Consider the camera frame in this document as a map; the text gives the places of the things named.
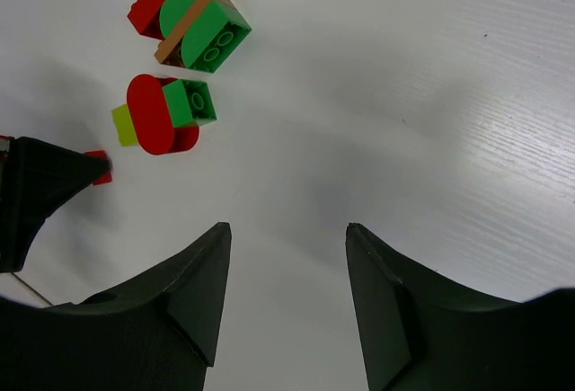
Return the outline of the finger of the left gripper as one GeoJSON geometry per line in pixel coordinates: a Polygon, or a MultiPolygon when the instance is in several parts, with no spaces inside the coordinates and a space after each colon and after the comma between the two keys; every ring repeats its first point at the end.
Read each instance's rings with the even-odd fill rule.
{"type": "Polygon", "coordinates": [[[36,138],[1,137],[1,272],[22,270],[45,221],[101,169],[84,153],[36,138]]]}

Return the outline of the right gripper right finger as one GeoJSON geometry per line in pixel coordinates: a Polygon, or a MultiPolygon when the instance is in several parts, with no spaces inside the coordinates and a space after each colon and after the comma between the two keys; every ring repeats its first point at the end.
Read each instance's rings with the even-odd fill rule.
{"type": "Polygon", "coordinates": [[[573,389],[573,289],[524,302],[487,295],[358,223],[345,245],[370,389],[573,389]]]}

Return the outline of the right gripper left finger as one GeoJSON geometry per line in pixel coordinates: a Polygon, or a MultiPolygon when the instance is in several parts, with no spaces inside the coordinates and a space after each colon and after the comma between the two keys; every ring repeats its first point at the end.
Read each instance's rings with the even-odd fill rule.
{"type": "Polygon", "coordinates": [[[181,252],[79,304],[1,300],[3,390],[201,390],[231,255],[219,222],[181,252]]]}

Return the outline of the small red lego piece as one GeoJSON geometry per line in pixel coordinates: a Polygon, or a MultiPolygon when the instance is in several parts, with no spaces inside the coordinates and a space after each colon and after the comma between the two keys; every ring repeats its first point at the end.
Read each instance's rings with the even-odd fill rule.
{"type": "Polygon", "coordinates": [[[102,169],[100,170],[98,176],[92,182],[93,186],[100,186],[112,183],[113,175],[112,175],[112,161],[108,155],[108,153],[103,149],[93,150],[93,151],[86,151],[84,152],[85,156],[89,156],[95,159],[98,159],[102,163],[102,169]]]}

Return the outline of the lime lego brick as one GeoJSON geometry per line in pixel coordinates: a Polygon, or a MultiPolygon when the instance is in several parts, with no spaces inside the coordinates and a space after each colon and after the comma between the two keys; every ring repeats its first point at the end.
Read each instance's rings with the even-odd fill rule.
{"type": "Polygon", "coordinates": [[[112,121],[118,133],[118,139],[123,147],[132,147],[138,144],[137,134],[126,104],[111,111],[112,121]]]}

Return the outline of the red round lego piece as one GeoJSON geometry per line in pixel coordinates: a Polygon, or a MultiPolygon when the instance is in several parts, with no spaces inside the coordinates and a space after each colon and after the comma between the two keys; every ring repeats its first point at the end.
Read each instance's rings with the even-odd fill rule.
{"type": "Polygon", "coordinates": [[[199,141],[197,125],[173,125],[163,87],[175,81],[173,77],[140,74],[128,85],[127,105],[138,144],[154,156],[186,152],[199,141]]]}

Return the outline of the green lego piece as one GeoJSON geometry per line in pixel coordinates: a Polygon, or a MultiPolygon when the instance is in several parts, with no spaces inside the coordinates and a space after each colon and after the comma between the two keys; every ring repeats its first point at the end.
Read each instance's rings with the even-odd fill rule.
{"type": "Polygon", "coordinates": [[[206,82],[179,79],[162,90],[175,128],[202,126],[217,120],[206,82]]]}

